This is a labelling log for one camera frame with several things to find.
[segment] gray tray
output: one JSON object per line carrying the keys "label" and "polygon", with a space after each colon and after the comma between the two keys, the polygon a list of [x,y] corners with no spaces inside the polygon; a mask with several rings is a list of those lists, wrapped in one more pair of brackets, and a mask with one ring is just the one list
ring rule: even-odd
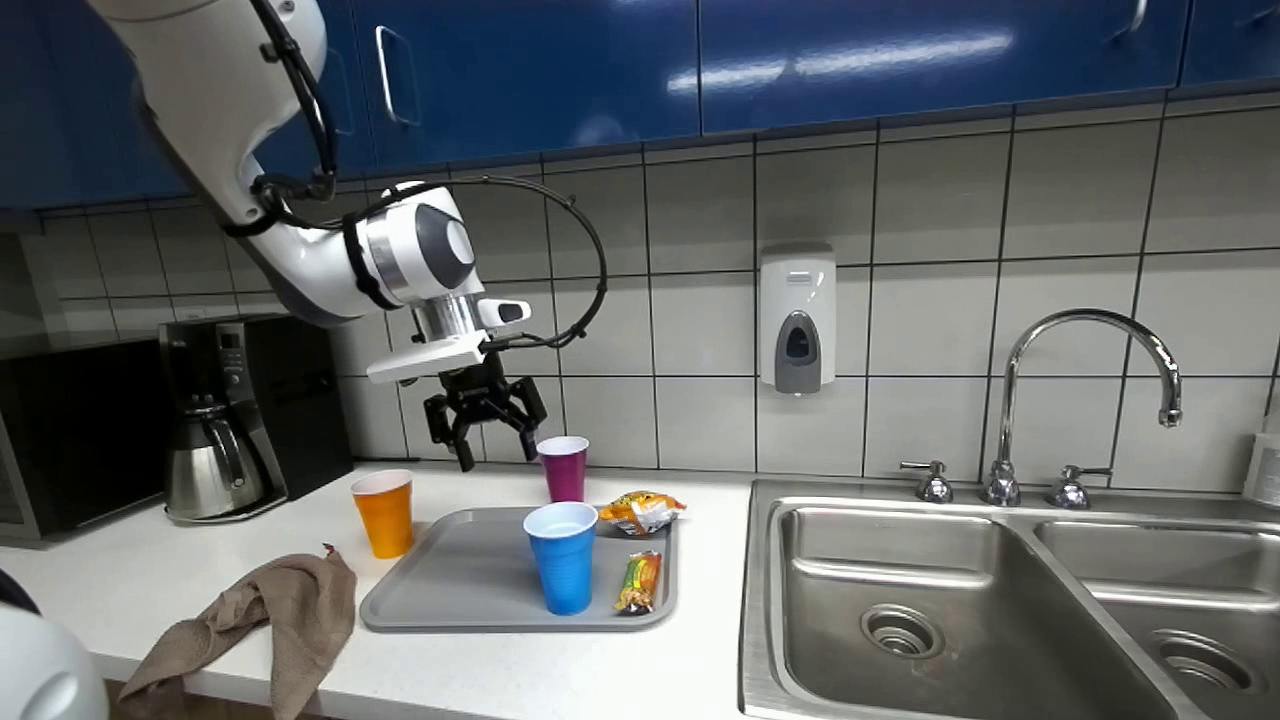
{"label": "gray tray", "polygon": [[[373,633],[636,633],[678,606],[678,523],[653,538],[597,536],[594,604],[553,614],[525,538],[527,508],[467,508],[438,519],[420,544],[365,597]],[[633,550],[660,550],[665,574],[649,614],[618,614]]]}

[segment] brown cloth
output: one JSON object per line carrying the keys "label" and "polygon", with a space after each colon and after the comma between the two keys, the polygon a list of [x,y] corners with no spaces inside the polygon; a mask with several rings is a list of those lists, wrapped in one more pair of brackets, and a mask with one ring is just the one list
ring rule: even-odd
{"label": "brown cloth", "polygon": [[200,670],[262,622],[273,622],[273,717],[298,720],[354,635],[358,572],[337,547],[281,556],[250,572],[197,621],[174,622],[122,686],[122,699]]}

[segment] sink basin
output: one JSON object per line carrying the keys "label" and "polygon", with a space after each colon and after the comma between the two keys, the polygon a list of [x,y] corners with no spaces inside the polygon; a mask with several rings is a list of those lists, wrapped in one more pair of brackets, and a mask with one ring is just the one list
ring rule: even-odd
{"label": "sink basin", "polygon": [[1037,536],[1209,717],[1277,717],[1280,531],[1050,519]]}
{"label": "sink basin", "polygon": [[979,503],[758,484],[744,711],[1206,717],[1033,526]]}

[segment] white countertop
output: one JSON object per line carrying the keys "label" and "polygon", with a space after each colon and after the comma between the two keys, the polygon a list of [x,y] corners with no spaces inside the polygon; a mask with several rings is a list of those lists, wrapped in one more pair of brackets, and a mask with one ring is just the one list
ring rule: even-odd
{"label": "white countertop", "polygon": [[[544,503],[537,466],[453,473],[412,466],[412,508],[434,523],[456,508]],[[660,486],[689,503],[681,526],[678,611],[646,633],[406,633],[360,627],[319,683],[328,717],[740,717],[736,633],[748,531],[748,484],[695,476],[629,480],[594,473],[587,498]],[[162,633],[200,614],[246,572],[289,556],[340,547],[358,572],[358,604],[391,566],[367,556],[354,508],[354,476],[267,516],[219,526],[174,526],[145,508],[52,547],[0,547],[41,611],[87,643],[108,681],[129,681]],[[188,681],[200,695],[267,702],[273,638],[240,646]]]}

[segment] orange cup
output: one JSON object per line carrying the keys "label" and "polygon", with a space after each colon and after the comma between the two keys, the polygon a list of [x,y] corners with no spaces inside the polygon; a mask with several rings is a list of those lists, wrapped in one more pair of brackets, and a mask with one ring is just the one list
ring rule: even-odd
{"label": "orange cup", "polygon": [[412,484],[400,473],[377,473],[358,480],[358,508],[377,558],[397,558],[412,544]]}

